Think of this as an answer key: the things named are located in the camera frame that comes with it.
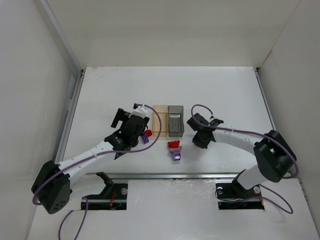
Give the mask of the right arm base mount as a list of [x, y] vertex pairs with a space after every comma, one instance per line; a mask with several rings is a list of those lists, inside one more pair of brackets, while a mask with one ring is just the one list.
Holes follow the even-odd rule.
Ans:
[[218, 199], [219, 210], [264, 210], [261, 188], [255, 185], [250, 189], [243, 188], [231, 179], [215, 181], [215, 197]]

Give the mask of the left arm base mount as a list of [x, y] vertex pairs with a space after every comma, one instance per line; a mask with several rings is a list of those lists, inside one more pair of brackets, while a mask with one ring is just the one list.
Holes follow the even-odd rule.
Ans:
[[112, 180], [106, 173], [97, 172], [98, 180], [103, 182], [103, 188], [98, 193], [86, 195], [81, 200], [82, 210], [92, 211], [125, 211], [127, 209], [127, 198], [129, 184], [126, 180]]

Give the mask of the red curved lego brick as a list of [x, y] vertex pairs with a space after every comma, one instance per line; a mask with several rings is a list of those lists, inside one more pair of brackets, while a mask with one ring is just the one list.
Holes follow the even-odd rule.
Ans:
[[144, 134], [147, 135], [147, 137], [150, 137], [153, 135], [153, 132], [150, 129], [148, 129], [144, 132]]

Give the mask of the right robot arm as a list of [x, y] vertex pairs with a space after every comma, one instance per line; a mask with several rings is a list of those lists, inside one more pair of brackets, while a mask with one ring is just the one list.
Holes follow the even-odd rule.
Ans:
[[214, 118], [207, 121], [199, 113], [192, 116], [187, 124], [196, 132], [192, 142], [197, 147], [207, 149], [211, 142], [227, 144], [252, 154], [256, 159], [256, 165], [241, 171], [231, 182], [216, 184], [220, 199], [255, 197], [262, 183], [278, 183], [291, 167], [297, 165], [295, 154], [275, 130], [260, 134], [226, 128], [221, 126], [223, 120]]

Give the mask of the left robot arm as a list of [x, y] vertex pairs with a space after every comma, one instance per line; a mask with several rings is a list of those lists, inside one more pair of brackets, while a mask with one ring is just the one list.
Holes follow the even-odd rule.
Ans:
[[64, 208], [76, 193], [75, 183], [78, 179], [104, 163], [136, 152], [139, 137], [150, 120], [147, 114], [148, 107], [142, 104], [135, 104], [132, 112], [120, 108], [111, 127], [115, 128], [118, 122], [122, 124], [111, 135], [78, 156], [59, 163], [52, 160], [46, 162], [31, 187], [32, 203], [43, 206], [49, 214]]

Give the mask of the purple curved lego brick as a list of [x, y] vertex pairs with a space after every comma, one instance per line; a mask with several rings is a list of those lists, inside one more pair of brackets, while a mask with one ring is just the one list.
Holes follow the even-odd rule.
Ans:
[[141, 136], [141, 140], [142, 140], [142, 143], [145, 145], [147, 143], [149, 143], [149, 137], [146, 133], [144, 133], [142, 136]]

